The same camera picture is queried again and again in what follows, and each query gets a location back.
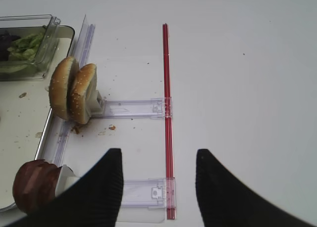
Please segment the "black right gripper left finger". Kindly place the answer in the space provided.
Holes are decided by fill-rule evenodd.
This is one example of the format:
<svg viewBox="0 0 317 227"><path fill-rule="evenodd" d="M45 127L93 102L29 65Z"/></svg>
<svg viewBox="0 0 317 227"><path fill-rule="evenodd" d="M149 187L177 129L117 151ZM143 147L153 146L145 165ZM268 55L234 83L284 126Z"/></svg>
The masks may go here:
<svg viewBox="0 0 317 227"><path fill-rule="evenodd" d="M69 189L11 226L113 227L122 195L122 152L111 148Z"/></svg>

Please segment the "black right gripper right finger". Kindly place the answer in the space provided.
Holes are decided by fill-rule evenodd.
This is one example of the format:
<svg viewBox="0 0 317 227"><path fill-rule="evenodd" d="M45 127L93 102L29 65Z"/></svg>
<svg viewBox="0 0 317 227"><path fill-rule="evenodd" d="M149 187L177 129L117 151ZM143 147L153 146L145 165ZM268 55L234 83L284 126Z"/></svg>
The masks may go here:
<svg viewBox="0 0 317 227"><path fill-rule="evenodd" d="M196 156L196 197L207 227L314 227L317 164L299 152L233 156L232 170L208 149Z"/></svg>

